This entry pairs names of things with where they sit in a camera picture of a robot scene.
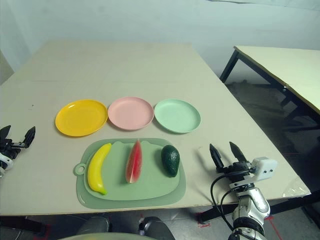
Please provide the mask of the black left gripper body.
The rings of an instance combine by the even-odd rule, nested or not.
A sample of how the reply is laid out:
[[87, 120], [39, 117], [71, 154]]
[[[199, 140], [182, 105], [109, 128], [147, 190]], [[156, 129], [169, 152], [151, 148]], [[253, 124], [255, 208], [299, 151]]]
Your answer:
[[11, 139], [0, 141], [0, 153], [12, 160], [21, 152], [21, 149], [26, 149], [28, 145], [24, 142], [13, 142]]

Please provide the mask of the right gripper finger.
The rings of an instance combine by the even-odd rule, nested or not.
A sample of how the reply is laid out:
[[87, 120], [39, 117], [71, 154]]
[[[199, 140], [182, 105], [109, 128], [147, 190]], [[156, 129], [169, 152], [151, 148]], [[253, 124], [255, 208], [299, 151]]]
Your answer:
[[224, 164], [221, 160], [221, 156], [218, 152], [218, 150], [210, 143], [209, 144], [209, 151], [210, 151], [210, 155], [211, 155], [211, 158], [215, 164], [216, 167], [223, 167]]
[[229, 142], [231, 152], [233, 153], [234, 157], [241, 163], [248, 163], [249, 161], [245, 158], [244, 154], [240, 150], [240, 148], [234, 144], [233, 142]]

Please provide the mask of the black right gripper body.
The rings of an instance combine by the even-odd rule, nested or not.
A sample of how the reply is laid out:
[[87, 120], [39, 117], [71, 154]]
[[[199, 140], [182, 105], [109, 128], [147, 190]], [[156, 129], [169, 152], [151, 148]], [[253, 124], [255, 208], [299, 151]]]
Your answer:
[[234, 162], [233, 164], [224, 167], [217, 166], [216, 171], [227, 178], [231, 183], [243, 181], [246, 176], [250, 175], [250, 168], [252, 164], [246, 162]]

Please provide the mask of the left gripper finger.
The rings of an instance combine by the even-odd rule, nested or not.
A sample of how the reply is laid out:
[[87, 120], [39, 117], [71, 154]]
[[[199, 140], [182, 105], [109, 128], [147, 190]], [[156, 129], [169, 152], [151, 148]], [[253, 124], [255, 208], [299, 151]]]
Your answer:
[[11, 125], [7, 125], [0, 129], [0, 140], [4, 141], [9, 134]]
[[30, 128], [27, 131], [27, 133], [24, 136], [24, 141], [23, 141], [25, 148], [28, 148], [31, 145], [32, 141], [35, 138], [35, 134], [36, 134], [36, 127], [35, 126], [33, 126], [32, 128]]

